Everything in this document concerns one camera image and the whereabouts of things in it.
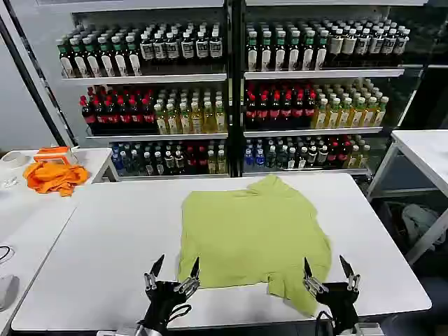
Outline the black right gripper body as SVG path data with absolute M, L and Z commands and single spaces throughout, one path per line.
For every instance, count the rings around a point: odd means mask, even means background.
M 358 322 L 354 303 L 358 299 L 358 289 L 351 288 L 346 282 L 324 283 L 324 289 L 316 294 L 316 301 L 330 309 L 332 333 L 341 335 L 352 331 Z

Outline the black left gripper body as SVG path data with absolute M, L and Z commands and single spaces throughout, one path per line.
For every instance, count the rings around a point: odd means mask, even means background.
M 191 310 L 191 305 L 186 304 L 187 295 L 174 291 L 174 287 L 179 284 L 172 281 L 157 281 L 155 290 L 146 290 L 150 300 L 145 314 L 146 328 L 166 328 L 168 323 L 185 316 Z

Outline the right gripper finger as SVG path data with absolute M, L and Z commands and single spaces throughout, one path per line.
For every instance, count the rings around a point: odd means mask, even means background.
M 312 274 L 307 258 L 304 258 L 303 284 L 310 294 L 323 294 L 328 291 L 328 288 Z
M 347 290 L 358 292 L 361 276 L 353 271 L 351 265 L 345 260 L 342 255 L 339 256 L 339 260 L 342 265 L 342 269 L 344 270 L 344 274 L 348 280 Z

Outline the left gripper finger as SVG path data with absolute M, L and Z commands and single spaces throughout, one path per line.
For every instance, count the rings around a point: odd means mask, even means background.
M 145 272 L 143 274 L 146 290 L 155 290 L 157 288 L 157 277 L 160 273 L 160 270 L 162 268 L 162 264 L 164 261 L 165 255 L 162 254 L 154 263 L 153 266 L 150 269 L 150 272 Z
M 174 291 L 177 293 L 194 293 L 200 286 L 200 258 L 197 257 L 194 265 L 192 266 L 190 276 L 174 287 Z

